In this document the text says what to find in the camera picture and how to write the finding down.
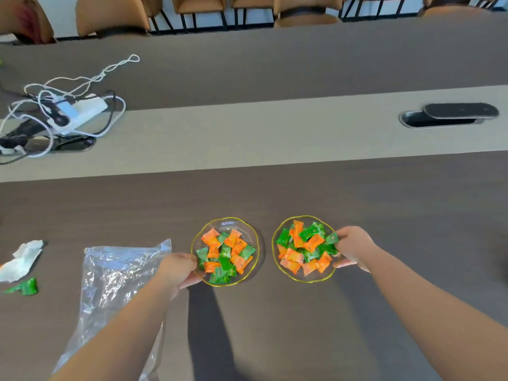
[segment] chair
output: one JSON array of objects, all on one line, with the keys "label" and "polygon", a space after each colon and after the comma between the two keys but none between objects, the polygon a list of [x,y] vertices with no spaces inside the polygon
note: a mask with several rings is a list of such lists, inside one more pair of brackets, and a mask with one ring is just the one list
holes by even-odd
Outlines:
[{"label": "chair", "polygon": [[243,25],[247,22],[248,9],[271,9],[273,12],[273,0],[231,0],[231,6],[235,10],[235,28],[238,29],[238,9],[243,9]]},{"label": "chair", "polygon": [[151,29],[141,0],[78,0],[76,26],[81,37],[117,34],[147,35]]},{"label": "chair", "polygon": [[0,35],[10,33],[22,44],[55,42],[53,28],[37,0],[0,0]]},{"label": "chair", "polygon": [[[378,12],[376,13],[376,18],[378,18],[379,14],[381,13],[381,8],[383,8],[383,2],[388,1],[388,0],[358,0],[358,6],[356,7],[355,18],[357,18],[360,15],[360,9],[362,8],[362,4],[364,1],[379,1]],[[395,16],[399,16],[400,11],[402,10],[402,6],[404,5],[404,1],[405,0],[399,0],[399,6],[397,7],[397,12],[395,13]],[[344,18],[347,17],[347,15],[349,14],[349,12],[352,8],[352,5],[354,3],[355,3],[355,0],[351,0],[349,6],[347,7],[346,13],[344,14]]]},{"label": "chair", "polygon": [[192,14],[194,29],[196,26],[196,13],[212,13],[220,12],[225,29],[228,23],[225,20],[224,11],[227,6],[226,0],[172,0],[175,13],[180,15],[182,19],[183,30],[187,32],[187,24],[185,23],[185,15]]},{"label": "chair", "polygon": [[326,13],[326,8],[342,9],[343,0],[274,0],[276,28],[302,25],[336,24],[338,18]]},{"label": "chair", "polygon": [[423,8],[418,12],[419,17],[429,17],[443,14],[460,13],[461,16],[488,15],[490,10],[480,8],[486,1],[486,5],[494,5],[496,0],[479,0],[476,6],[469,6],[471,0],[423,0]]},{"label": "chair", "polygon": [[162,9],[162,0],[141,0],[141,2],[143,2],[146,15],[152,21],[153,27],[156,29],[157,32],[159,31],[159,28],[157,26],[156,16],[158,16],[159,14],[162,15],[162,18],[164,18],[166,24],[168,24],[169,29],[174,30],[173,25],[171,25],[168,16],[166,16],[166,13],[164,13],[164,10]]}]

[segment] person's left hand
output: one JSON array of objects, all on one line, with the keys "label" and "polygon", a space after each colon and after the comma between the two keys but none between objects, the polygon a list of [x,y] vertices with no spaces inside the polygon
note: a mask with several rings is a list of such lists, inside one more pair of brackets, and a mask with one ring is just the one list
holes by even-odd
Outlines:
[{"label": "person's left hand", "polygon": [[175,252],[164,257],[156,276],[176,289],[187,288],[201,281],[201,277],[194,271],[197,265],[198,259],[195,256]]}]

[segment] extension cord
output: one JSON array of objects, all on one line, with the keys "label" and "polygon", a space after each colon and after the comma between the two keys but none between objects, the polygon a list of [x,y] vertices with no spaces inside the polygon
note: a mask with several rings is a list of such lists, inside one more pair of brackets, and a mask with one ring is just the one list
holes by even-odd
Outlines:
[{"label": "extension cord", "polygon": [[68,135],[75,132],[77,128],[81,127],[83,124],[92,120],[95,116],[108,109],[107,103],[102,98],[93,93],[87,95],[86,99],[75,102],[72,105],[72,110],[63,108],[61,106],[58,107],[60,108],[60,112],[62,114],[68,116],[69,123],[66,126],[59,126],[51,118],[47,120],[47,123],[51,127],[51,132],[53,134],[61,135]]}]

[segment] clear plastic bag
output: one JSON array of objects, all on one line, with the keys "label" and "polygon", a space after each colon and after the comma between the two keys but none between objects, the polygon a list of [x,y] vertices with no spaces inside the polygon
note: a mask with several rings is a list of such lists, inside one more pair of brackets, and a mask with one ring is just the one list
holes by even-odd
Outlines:
[{"label": "clear plastic bag", "polygon": [[[108,321],[152,278],[162,258],[171,253],[171,240],[168,239],[153,248],[100,246],[88,247],[84,252],[78,326],[53,373],[105,327]],[[151,379],[151,375],[156,371],[161,339],[162,327],[139,378],[140,381]]]}]

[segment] person's right hand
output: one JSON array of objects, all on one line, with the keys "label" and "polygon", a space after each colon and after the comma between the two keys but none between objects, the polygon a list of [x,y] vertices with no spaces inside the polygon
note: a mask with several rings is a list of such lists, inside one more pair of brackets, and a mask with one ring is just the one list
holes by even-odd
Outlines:
[{"label": "person's right hand", "polygon": [[344,256],[335,267],[358,264],[362,270],[370,272],[362,262],[362,257],[378,247],[365,230],[358,226],[348,226],[337,231],[339,242],[335,244],[337,250]]}]

